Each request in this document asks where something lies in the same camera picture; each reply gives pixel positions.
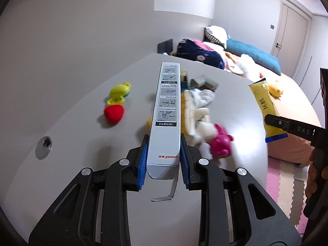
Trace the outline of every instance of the yellow green toy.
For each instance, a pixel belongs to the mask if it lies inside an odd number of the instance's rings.
[[[116,85],[109,93],[110,99],[107,101],[108,105],[120,105],[125,102],[125,97],[129,95],[131,84],[129,82],[122,82]]]

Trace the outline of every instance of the silver screw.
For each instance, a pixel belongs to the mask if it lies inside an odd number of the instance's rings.
[[[130,163],[128,159],[121,159],[120,160],[120,165],[121,166],[127,166]]]
[[[85,168],[81,171],[81,174],[84,176],[90,175],[90,173],[91,173],[90,168]]]
[[[207,159],[205,159],[205,158],[202,158],[202,159],[199,159],[199,161],[198,161],[201,165],[203,165],[203,166],[206,166],[206,165],[208,165],[208,160]]]
[[[244,176],[247,174],[247,171],[246,171],[246,169],[238,168],[237,173],[241,176]]]

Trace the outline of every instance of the stuffed animal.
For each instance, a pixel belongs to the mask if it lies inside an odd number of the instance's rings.
[[[131,89],[131,84],[129,82],[122,82],[116,85],[109,93],[111,97],[108,101],[108,105],[120,105],[125,102],[125,97],[128,96]]]
[[[124,115],[124,107],[122,105],[110,105],[104,109],[104,115],[111,124],[120,122]]]
[[[278,80],[274,82],[268,82],[268,87],[269,93],[275,98],[279,98],[284,92]]]
[[[242,54],[241,57],[237,60],[236,65],[244,72],[244,77],[257,82],[260,78],[260,71],[257,64],[255,64],[253,58],[247,54]]]
[[[217,158],[227,157],[231,155],[231,141],[233,141],[233,137],[227,133],[227,130],[223,126],[219,124],[215,124],[214,126],[218,131],[218,135],[209,143],[211,153]]]
[[[226,55],[229,59],[231,59],[234,63],[237,62],[237,60],[236,60],[235,57],[232,55],[232,53],[229,53],[229,52],[224,52],[224,53],[225,53],[225,55]]]

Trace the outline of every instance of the yellow toy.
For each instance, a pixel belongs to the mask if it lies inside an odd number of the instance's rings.
[[[148,117],[146,124],[149,130],[151,130],[151,122],[153,121],[153,118],[150,116]]]
[[[129,82],[122,82],[116,85],[109,93],[110,99],[107,101],[108,105],[120,105],[125,102],[125,97],[129,95],[131,84]]]
[[[268,82],[268,86],[270,94],[275,98],[279,98],[284,92],[278,80],[275,82]]]

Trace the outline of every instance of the yellow package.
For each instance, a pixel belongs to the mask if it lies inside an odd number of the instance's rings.
[[[265,78],[259,82],[251,84],[249,87],[252,90],[255,99],[261,109],[261,112],[263,114],[263,122],[267,114],[279,116],[277,108],[275,107],[274,103],[270,98],[269,87]],[[266,131],[266,136],[265,136],[266,143],[288,137],[287,133],[282,129],[267,125],[265,124],[265,122],[264,122],[264,128]]]

